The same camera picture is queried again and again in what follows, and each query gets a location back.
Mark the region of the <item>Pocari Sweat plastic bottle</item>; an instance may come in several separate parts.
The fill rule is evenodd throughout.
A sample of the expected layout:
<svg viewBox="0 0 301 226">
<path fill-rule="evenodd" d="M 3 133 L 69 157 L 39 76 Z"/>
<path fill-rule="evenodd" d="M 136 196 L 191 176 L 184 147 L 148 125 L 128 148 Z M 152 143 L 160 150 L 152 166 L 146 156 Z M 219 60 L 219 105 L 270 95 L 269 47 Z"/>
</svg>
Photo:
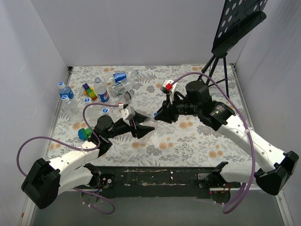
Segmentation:
<svg viewBox="0 0 301 226">
<path fill-rule="evenodd" d="M 59 87 L 58 93 L 59 93 L 60 97 L 66 95 L 69 99 L 74 98 L 74 93 L 73 93 L 71 87 L 69 87 L 69 86 Z"/>
</svg>

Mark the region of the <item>tall clear plastic bottle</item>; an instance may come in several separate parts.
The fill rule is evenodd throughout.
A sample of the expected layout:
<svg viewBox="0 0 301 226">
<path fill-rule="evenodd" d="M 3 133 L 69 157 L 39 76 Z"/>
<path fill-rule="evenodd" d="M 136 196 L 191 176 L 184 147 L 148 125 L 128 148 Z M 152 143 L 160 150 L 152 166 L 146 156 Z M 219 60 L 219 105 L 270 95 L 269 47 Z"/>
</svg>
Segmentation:
<svg viewBox="0 0 301 226">
<path fill-rule="evenodd" d="M 145 144 L 151 139 L 152 135 L 158 128 L 158 122 L 153 117 L 149 117 L 139 125 L 143 127 L 144 136 L 138 139 L 138 142 L 140 144 Z"/>
</svg>

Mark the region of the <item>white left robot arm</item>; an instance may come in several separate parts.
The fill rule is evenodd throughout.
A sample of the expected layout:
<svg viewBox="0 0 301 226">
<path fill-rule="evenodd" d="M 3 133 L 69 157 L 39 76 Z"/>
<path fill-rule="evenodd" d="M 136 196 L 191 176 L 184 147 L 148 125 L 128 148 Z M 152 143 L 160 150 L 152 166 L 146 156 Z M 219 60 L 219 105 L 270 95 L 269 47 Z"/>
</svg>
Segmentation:
<svg viewBox="0 0 301 226">
<path fill-rule="evenodd" d="M 101 183 L 101 172 L 90 161 L 111 148 L 110 138 L 131 133 L 145 143 L 157 127 L 157 122 L 139 113 L 128 122 L 122 118 L 114 122 L 109 115 L 102 115 L 91 137 L 76 150 L 48 161 L 43 158 L 36 160 L 21 189 L 39 209 L 44 209 L 70 189 L 78 186 L 97 188 Z"/>
</svg>

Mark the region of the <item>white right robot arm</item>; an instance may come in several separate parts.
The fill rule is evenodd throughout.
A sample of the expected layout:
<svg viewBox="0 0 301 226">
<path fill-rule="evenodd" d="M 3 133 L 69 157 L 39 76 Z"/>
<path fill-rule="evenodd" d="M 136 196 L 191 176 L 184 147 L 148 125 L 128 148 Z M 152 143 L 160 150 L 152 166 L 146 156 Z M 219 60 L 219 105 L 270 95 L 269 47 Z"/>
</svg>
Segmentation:
<svg viewBox="0 0 301 226">
<path fill-rule="evenodd" d="M 196 116 L 201 123 L 233 141 L 247 154 L 255 156 L 254 171 L 220 163 L 207 177 L 207 182 L 223 187 L 229 182 L 248 183 L 253 175 L 252 184 L 270 195 L 277 195 L 293 174 L 299 160 L 298 154 L 294 151 L 284 152 L 253 130 L 246 129 L 243 121 L 230 107 L 212 99 L 203 81 L 189 82 L 185 87 L 185 96 L 175 88 L 173 80 L 163 82 L 160 89 L 166 93 L 166 100 L 158 110 L 156 120 L 173 123 L 179 115 Z"/>
</svg>

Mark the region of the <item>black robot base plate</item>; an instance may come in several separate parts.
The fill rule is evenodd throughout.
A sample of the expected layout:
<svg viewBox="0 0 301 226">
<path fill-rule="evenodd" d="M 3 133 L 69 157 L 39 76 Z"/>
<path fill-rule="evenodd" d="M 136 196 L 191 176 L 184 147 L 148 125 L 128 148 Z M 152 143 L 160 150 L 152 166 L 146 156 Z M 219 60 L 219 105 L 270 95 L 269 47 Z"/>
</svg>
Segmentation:
<svg viewBox="0 0 301 226">
<path fill-rule="evenodd" d="M 239 182 L 217 186 L 208 184 L 206 177 L 213 167 L 131 167 L 102 166 L 100 184 L 94 188 L 102 196 L 129 197 L 216 197 L 222 202 L 230 191 L 240 188 Z"/>
</svg>

